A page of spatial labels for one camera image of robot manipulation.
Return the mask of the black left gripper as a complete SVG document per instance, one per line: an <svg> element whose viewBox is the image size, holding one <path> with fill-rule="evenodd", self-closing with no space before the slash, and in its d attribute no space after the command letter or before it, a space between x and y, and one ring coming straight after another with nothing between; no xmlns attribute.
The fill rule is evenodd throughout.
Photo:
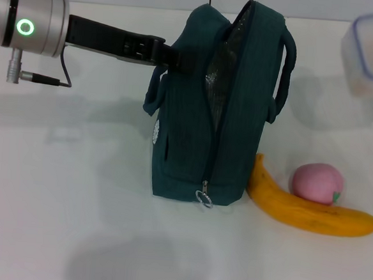
<svg viewBox="0 0 373 280"><path fill-rule="evenodd" d="M157 36L140 35L93 20L70 15L66 44L93 51L121 61L142 65L163 65L175 72L191 74L195 52L177 50Z"/></svg>

